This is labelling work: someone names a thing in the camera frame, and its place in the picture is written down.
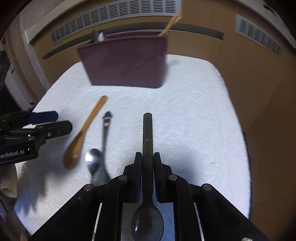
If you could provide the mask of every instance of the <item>air vent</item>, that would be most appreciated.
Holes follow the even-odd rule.
[[[279,57],[281,46],[278,42],[251,21],[236,15],[235,32],[259,44],[274,56]]]
[[[84,29],[113,20],[142,16],[173,16],[182,0],[118,0],[100,5],[64,23],[50,34],[52,45]],[[277,51],[277,46],[270,45]]]

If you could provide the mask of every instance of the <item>metal bolt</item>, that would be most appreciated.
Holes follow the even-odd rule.
[[[204,184],[203,185],[203,189],[205,189],[206,191],[211,191],[212,190],[212,186],[210,184]]]
[[[174,175],[174,174],[169,175],[168,178],[171,181],[176,181],[178,179],[178,177],[176,175]]]
[[[128,179],[128,176],[127,175],[120,175],[118,177],[118,179],[123,182],[123,181],[126,181]]]
[[[93,188],[93,185],[92,185],[92,184],[86,184],[86,185],[84,185],[84,187],[83,187],[83,189],[84,189],[85,191],[90,191],[92,188]]]

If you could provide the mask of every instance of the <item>white tablecloth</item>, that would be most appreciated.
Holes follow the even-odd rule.
[[[91,148],[102,149],[102,117],[111,111],[106,168],[111,178],[122,174],[142,151],[143,114],[153,115],[153,150],[173,173],[189,183],[212,184],[245,216],[250,206],[249,164],[238,118],[225,83],[209,62],[177,55],[167,56],[167,74],[159,89],[92,86],[83,64],[68,69],[48,90],[35,110],[56,110],[59,121],[73,124],[70,135],[47,140],[40,156],[17,164],[18,200],[15,211],[33,234],[91,176],[84,161]],[[67,146],[102,95],[108,100],[91,124],[78,165],[62,165]],[[163,240],[173,240],[172,205],[158,204],[165,221]],[[131,236],[131,211],[124,206],[122,240]]]

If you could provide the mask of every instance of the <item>wooden spoon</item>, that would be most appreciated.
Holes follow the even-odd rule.
[[[77,136],[74,138],[74,140],[68,146],[68,148],[64,154],[65,168],[72,169],[73,167],[76,166],[76,164],[80,158],[80,155],[81,155],[82,145],[83,145],[86,131],[106,101],[107,101],[107,96],[103,95],[100,98],[100,100],[98,101],[98,103],[96,104],[96,106],[93,108],[91,113],[89,114],[88,118],[86,119],[84,125],[82,126],[82,128],[79,131],[79,133],[77,134]]]

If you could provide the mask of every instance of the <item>white vent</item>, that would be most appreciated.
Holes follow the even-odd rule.
[[[50,39],[54,45],[84,29],[118,19],[142,16],[173,16],[181,8],[181,4],[182,0],[118,0],[110,2],[64,23],[50,34]]]
[[[274,56],[279,57],[281,53],[279,43],[251,21],[236,15],[235,32],[259,44]]]

